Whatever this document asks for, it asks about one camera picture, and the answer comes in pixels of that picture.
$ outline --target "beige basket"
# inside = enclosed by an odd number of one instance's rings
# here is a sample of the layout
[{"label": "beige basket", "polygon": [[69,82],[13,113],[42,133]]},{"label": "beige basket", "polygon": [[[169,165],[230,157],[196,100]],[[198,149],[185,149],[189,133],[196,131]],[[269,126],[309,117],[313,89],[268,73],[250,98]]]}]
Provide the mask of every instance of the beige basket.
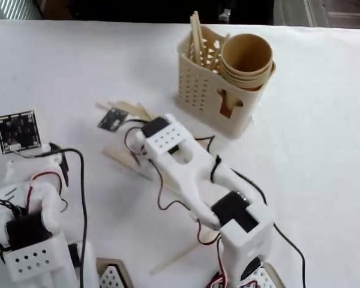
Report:
[{"label": "beige basket", "polygon": [[[202,34],[206,51],[208,51],[208,59],[211,59],[224,37],[204,26]],[[266,83],[258,91],[243,90],[228,83],[218,74],[219,62],[214,71],[196,65],[193,62],[191,33],[179,44],[178,54],[179,93],[176,98],[177,104],[225,136],[239,138],[250,121],[253,109],[259,102]],[[235,106],[229,116],[220,113],[223,95],[234,95],[241,101],[238,101],[238,106]]]}]

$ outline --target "black cable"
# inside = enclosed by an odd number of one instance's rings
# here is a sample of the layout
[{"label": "black cable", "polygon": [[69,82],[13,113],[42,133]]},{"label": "black cable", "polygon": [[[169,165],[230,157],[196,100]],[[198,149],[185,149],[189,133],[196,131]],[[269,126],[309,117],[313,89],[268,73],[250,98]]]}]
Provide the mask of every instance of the black cable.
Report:
[{"label": "black cable", "polygon": [[63,198],[61,198],[61,200],[65,203],[65,207],[63,208],[63,210],[60,211],[60,213],[63,213],[68,209],[68,202]]},{"label": "black cable", "polygon": [[4,252],[10,251],[11,247],[4,247],[1,243],[0,243],[0,259],[1,261],[5,264],[5,260],[4,260]]},{"label": "black cable", "polygon": [[84,228],[83,228],[83,248],[81,254],[81,261],[80,261],[80,288],[84,288],[84,277],[83,277],[83,268],[84,268],[84,255],[85,255],[85,245],[86,245],[86,233],[88,228],[88,215],[86,211],[86,203],[85,203],[85,191],[84,191],[84,156],[83,154],[74,148],[65,148],[54,150],[50,152],[45,152],[39,155],[34,155],[33,158],[42,158],[47,157],[55,154],[60,154],[64,152],[74,152],[80,157],[80,185],[81,185],[81,197],[82,197],[82,206],[83,206],[83,216],[84,216]]},{"label": "black cable", "polygon": [[[219,156],[216,157],[216,161],[215,161],[215,166],[211,171],[211,182],[213,183],[213,178],[214,178],[214,173],[216,171],[216,168],[218,166],[218,164],[221,163],[221,158]],[[260,189],[259,186],[257,186],[257,184],[255,182],[253,182],[251,179],[249,179],[248,177],[242,175],[241,173],[231,169],[232,171],[234,171],[236,173],[236,175],[238,175],[241,179],[247,181],[250,185],[252,185],[253,188],[255,188],[257,190],[257,192],[259,192],[259,194],[261,195],[263,202],[265,205],[267,204],[266,201],[266,197],[265,194],[263,192],[263,190]],[[285,241],[287,241],[287,243],[289,245],[292,246],[293,249],[296,250],[296,252],[300,255],[301,260],[302,260],[302,286],[303,288],[305,288],[305,257],[304,254],[301,252],[301,250],[277,227],[277,225],[274,223],[274,227],[276,229],[276,231],[280,234],[281,237],[284,238]]]},{"label": "black cable", "polygon": [[216,171],[216,168],[217,166],[221,163],[221,158],[219,155],[216,156],[216,160],[215,160],[215,165],[214,167],[212,168],[211,170],[211,176],[209,177],[209,179],[211,180],[212,183],[214,183],[214,175],[215,175],[215,171]]},{"label": "black cable", "polygon": [[13,204],[8,200],[2,200],[2,199],[0,199],[0,205],[7,207],[9,210],[11,210],[15,218],[21,217],[22,210],[19,206],[16,206],[15,204]]},{"label": "black cable", "polygon": [[284,238],[285,241],[288,242],[289,245],[291,245],[297,253],[299,253],[301,260],[302,260],[302,286],[305,288],[305,257],[304,254],[301,252],[301,250],[277,227],[277,225],[274,223],[274,227],[276,231],[280,234],[281,237]]},{"label": "black cable", "polygon": [[129,122],[136,122],[136,123],[146,124],[146,123],[148,123],[149,121],[143,120],[143,119],[129,119],[129,120],[124,121],[121,125],[124,125],[124,124],[129,123]]},{"label": "black cable", "polygon": [[185,209],[190,211],[190,209],[184,203],[182,203],[180,200],[172,201],[164,208],[161,206],[160,198],[161,198],[161,193],[163,192],[163,186],[164,186],[163,176],[162,176],[160,170],[158,169],[158,167],[155,165],[155,163],[151,159],[149,159],[148,161],[153,165],[153,167],[155,168],[155,170],[158,173],[158,176],[160,177],[160,189],[158,191],[158,197],[157,197],[157,206],[159,207],[159,209],[162,210],[162,211],[165,211],[169,207],[171,207],[173,204],[178,203],[178,204],[182,205]]},{"label": "black cable", "polygon": [[213,142],[214,139],[215,139],[215,135],[211,136],[211,139],[209,140],[208,146],[206,147],[206,150],[207,150],[208,153],[211,153],[210,148],[211,148],[211,145],[212,145],[212,142]]},{"label": "black cable", "polygon": [[211,144],[212,144],[213,140],[215,139],[215,137],[216,136],[213,135],[213,136],[209,136],[209,137],[201,137],[201,138],[194,138],[194,139],[196,141],[209,140],[208,145],[206,147],[206,150],[207,150],[208,153],[211,153],[210,148],[211,148]]}]

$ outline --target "circuit board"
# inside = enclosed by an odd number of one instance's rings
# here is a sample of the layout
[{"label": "circuit board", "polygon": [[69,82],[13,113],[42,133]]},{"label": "circuit board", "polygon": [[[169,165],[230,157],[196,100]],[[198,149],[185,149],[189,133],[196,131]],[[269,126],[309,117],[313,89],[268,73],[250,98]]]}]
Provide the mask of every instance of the circuit board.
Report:
[{"label": "circuit board", "polygon": [[35,112],[0,116],[0,146],[3,154],[40,147]]}]

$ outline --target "black wire bundle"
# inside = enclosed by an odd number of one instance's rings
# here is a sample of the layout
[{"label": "black wire bundle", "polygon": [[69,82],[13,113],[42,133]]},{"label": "black wire bundle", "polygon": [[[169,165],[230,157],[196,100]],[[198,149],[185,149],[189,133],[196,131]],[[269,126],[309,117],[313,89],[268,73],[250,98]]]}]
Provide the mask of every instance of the black wire bundle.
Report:
[{"label": "black wire bundle", "polygon": [[[0,199],[0,205],[4,206],[4,207],[7,207],[9,210],[11,210],[15,218],[21,217],[21,215],[22,215],[21,207],[16,206],[15,204],[13,204],[12,202],[10,202],[8,200],[2,200],[2,199]],[[4,263],[5,263],[5,261],[4,261],[4,252],[10,251],[10,250],[11,250],[10,247],[4,247],[0,243],[0,258]]]}]

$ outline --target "white table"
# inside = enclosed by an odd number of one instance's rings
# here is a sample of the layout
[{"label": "white table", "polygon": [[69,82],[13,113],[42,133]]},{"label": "white table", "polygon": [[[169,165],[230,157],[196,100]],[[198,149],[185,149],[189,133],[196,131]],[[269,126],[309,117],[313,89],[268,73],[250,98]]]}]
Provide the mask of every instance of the white table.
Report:
[{"label": "white table", "polygon": [[[104,112],[94,103],[139,101],[156,114],[173,113],[200,136],[214,133],[173,101],[176,45],[189,28],[0,21],[0,115],[34,109],[43,141],[84,153],[88,239],[99,256],[122,259],[136,287],[204,287],[217,269],[216,251],[199,247],[150,276],[194,242],[197,227],[181,208],[157,209],[157,182],[100,154],[114,134],[96,127]],[[263,188],[278,225],[307,258],[308,287],[360,287],[360,30],[211,28],[265,37],[277,63],[242,138],[212,149]],[[6,159],[0,151],[0,186]],[[68,160],[63,217],[78,239],[79,167],[74,156]],[[287,287],[301,287],[301,260],[276,233],[269,261]],[[0,287],[8,286],[0,261]]]}]

